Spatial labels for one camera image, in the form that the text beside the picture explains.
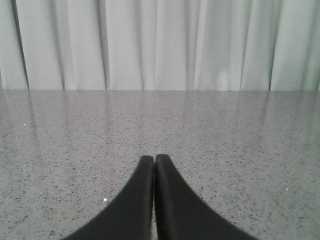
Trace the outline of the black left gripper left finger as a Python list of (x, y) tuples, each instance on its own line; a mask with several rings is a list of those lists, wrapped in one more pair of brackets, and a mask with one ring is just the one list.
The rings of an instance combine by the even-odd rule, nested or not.
[(137, 167), (118, 195), (88, 223), (66, 240), (149, 240), (154, 194), (154, 160), (140, 157)]

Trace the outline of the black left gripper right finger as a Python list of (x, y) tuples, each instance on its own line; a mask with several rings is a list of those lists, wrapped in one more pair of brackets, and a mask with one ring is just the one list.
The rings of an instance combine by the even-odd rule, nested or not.
[(155, 216), (160, 240), (252, 240), (208, 207), (167, 154), (155, 158)]

